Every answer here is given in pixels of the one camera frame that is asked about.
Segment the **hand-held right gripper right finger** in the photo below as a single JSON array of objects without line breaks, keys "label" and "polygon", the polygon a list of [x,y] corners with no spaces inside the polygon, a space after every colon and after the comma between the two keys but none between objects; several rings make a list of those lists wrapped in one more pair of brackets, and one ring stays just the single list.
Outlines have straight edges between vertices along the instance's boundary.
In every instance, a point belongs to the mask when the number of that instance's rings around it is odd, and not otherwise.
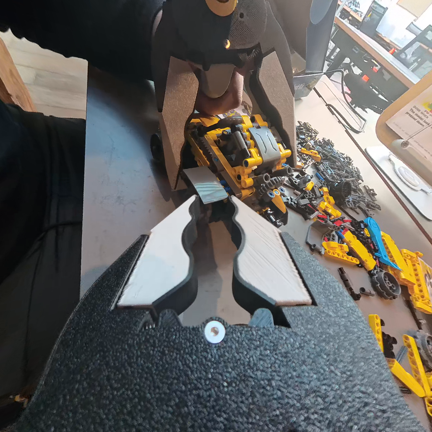
[{"label": "hand-held right gripper right finger", "polygon": [[245,310],[312,305],[312,298],[284,244],[282,232],[235,196],[232,237],[233,294]]}]

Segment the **yellow toy brick vehicle model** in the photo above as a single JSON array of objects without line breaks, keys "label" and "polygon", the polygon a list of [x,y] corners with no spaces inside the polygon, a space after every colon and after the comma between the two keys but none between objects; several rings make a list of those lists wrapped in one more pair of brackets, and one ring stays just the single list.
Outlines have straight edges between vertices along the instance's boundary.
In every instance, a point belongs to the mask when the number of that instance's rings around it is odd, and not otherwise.
[{"label": "yellow toy brick vehicle model", "polygon": [[183,170],[208,168],[234,195],[277,228],[288,222],[285,165],[291,150],[278,143],[260,115],[195,115],[186,128]]}]

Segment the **person's left forearm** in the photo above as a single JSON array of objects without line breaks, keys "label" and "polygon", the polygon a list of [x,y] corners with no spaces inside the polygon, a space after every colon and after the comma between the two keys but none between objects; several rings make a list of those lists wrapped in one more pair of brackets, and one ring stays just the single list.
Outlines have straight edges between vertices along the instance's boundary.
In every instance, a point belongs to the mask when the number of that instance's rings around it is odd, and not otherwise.
[{"label": "person's left forearm", "polygon": [[152,80],[159,0],[2,0],[1,31],[134,83]]}]

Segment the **grey desk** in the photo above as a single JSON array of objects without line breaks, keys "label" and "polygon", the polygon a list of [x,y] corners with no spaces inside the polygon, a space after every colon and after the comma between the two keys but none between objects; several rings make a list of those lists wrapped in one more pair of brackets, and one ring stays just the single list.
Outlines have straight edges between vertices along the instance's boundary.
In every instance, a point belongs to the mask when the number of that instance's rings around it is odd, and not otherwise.
[{"label": "grey desk", "polygon": [[[326,107],[321,97],[329,86],[321,79],[316,90],[296,101],[296,119],[309,122],[353,159],[378,195],[381,211],[374,218],[382,231],[399,248],[423,253],[431,265],[428,238]],[[157,123],[152,83],[136,87],[89,67],[80,297],[139,235],[185,200],[180,191],[171,191],[165,172],[152,158],[149,139]],[[232,294],[236,247],[228,229],[216,222],[202,225],[198,233],[193,249],[198,294],[181,316],[183,324],[197,325],[210,317],[248,323],[250,315]]]}]

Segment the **wooden-edged desk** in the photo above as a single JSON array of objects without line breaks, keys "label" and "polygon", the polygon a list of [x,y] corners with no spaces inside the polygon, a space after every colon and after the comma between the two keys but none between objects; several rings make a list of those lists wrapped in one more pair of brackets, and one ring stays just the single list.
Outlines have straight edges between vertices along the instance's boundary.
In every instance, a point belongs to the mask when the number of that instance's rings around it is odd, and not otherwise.
[{"label": "wooden-edged desk", "polygon": [[338,30],[341,30],[349,36],[361,49],[367,52],[368,55],[386,69],[387,72],[395,76],[407,88],[412,87],[421,80],[375,40],[354,28],[352,25],[341,20],[337,16],[334,19],[334,24],[337,26]]}]

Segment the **dark grey upright stand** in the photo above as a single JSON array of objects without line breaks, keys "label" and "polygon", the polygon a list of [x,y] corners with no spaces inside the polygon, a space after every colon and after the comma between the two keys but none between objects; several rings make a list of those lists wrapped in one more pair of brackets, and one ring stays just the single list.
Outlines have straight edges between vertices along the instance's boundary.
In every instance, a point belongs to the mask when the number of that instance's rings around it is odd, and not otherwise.
[{"label": "dark grey upright stand", "polygon": [[323,72],[337,7],[337,0],[312,1],[310,22],[306,31],[307,74]]}]

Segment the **pile of loose toy bricks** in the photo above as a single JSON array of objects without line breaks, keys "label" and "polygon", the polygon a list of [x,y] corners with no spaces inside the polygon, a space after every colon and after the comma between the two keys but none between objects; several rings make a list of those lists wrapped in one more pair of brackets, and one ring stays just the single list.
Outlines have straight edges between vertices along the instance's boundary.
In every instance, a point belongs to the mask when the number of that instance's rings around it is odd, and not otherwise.
[{"label": "pile of loose toy bricks", "polygon": [[[309,123],[299,122],[296,133],[301,167],[312,168],[313,172],[291,168],[283,184],[284,201],[288,210],[312,221],[305,240],[310,250],[345,266],[363,268],[367,273],[375,268],[390,272],[375,256],[377,247],[364,223],[365,218],[374,215],[372,210],[381,210],[375,190],[364,183],[352,159],[338,151],[331,140],[319,139],[318,131]],[[353,185],[351,197],[343,206],[335,203],[328,190],[328,183],[341,179]],[[345,285],[355,301],[361,295],[376,294],[373,288],[360,288],[360,293],[356,293],[349,282],[345,281]]]}]

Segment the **black office chair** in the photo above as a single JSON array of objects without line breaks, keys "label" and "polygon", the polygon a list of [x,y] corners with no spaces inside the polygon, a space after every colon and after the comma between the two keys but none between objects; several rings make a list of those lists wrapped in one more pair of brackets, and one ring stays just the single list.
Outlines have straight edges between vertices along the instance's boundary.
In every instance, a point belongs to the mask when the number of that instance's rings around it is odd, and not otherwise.
[{"label": "black office chair", "polygon": [[370,109],[381,114],[391,105],[391,102],[380,97],[359,75],[347,71],[344,73],[343,81],[349,89],[350,103],[353,107],[363,111]]}]

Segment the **black toy wheel rim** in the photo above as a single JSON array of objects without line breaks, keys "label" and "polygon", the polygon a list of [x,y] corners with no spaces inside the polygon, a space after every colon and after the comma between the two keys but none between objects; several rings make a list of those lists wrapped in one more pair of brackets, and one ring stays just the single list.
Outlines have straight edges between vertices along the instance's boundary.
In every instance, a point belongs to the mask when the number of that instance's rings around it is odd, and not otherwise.
[{"label": "black toy wheel rim", "polygon": [[328,190],[335,203],[339,206],[343,206],[351,197],[353,185],[351,181],[341,179],[328,183]]}]

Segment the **blue brick separator tool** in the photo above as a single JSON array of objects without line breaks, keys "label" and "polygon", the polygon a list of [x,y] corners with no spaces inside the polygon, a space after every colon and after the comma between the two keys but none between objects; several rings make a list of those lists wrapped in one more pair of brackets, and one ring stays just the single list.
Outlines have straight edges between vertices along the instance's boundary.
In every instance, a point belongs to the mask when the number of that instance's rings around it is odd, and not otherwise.
[{"label": "blue brick separator tool", "polygon": [[375,219],[371,217],[367,217],[364,219],[364,223],[367,225],[367,229],[370,234],[370,237],[377,247],[375,256],[378,258],[378,260],[384,265],[393,267],[397,270],[401,270],[399,266],[397,266],[390,260],[382,240],[381,229],[377,224],[377,222],[375,221]]}]

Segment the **yellow brick beam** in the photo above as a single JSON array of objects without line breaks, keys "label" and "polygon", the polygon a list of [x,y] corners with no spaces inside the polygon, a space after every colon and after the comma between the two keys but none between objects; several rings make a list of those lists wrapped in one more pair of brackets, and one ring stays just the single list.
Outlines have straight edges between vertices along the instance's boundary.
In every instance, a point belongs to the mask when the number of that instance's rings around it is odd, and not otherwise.
[{"label": "yellow brick beam", "polygon": [[431,398],[432,391],[429,375],[427,375],[427,373],[425,372],[415,339],[412,336],[404,334],[403,343],[408,349],[408,360],[415,380],[424,390],[425,397]]},{"label": "yellow brick beam", "polygon": [[423,387],[416,381],[416,379],[409,374],[396,359],[386,358],[392,374],[397,377],[408,389],[410,389],[418,397],[425,397]]},{"label": "yellow brick beam", "polygon": [[369,326],[373,334],[375,335],[376,341],[381,349],[384,352],[384,341],[382,335],[382,323],[381,318],[377,314],[369,315]]}]

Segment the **wooden-framed instruction board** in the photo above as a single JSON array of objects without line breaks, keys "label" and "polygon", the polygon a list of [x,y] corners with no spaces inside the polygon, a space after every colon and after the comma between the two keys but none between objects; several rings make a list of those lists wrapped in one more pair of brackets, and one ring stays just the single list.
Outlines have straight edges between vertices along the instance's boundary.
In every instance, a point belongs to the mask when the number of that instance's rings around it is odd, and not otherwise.
[{"label": "wooden-framed instruction board", "polygon": [[409,88],[378,118],[375,131],[386,147],[397,139],[407,140],[418,151],[431,154],[432,149],[432,73]]}]

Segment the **person's black-clothed body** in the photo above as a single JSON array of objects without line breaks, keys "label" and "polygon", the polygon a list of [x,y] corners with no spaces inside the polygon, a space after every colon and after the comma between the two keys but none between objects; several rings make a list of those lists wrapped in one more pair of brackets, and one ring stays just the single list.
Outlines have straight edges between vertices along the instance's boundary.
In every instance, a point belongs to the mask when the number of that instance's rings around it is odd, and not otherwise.
[{"label": "person's black-clothed body", "polygon": [[1,429],[79,302],[86,122],[1,102]]}]

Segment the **white stand base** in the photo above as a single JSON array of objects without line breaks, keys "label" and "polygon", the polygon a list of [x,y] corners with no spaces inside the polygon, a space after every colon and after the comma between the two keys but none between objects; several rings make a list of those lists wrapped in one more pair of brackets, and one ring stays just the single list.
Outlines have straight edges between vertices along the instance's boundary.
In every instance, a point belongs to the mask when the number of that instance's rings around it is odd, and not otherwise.
[{"label": "white stand base", "polygon": [[431,149],[415,138],[365,148],[367,156],[426,220],[432,220]]}]

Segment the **yellow brick frame assembly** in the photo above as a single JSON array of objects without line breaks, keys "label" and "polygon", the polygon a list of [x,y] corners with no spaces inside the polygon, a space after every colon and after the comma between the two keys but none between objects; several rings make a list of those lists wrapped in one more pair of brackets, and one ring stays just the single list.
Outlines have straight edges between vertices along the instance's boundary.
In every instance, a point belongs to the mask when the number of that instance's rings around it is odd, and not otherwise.
[{"label": "yellow brick frame assembly", "polygon": [[423,254],[399,249],[392,237],[384,232],[381,238],[389,260],[396,267],[387,266],[401,286],[408,289],[414,308],[426,314],[432,313],[432,268],[423,260]]}]

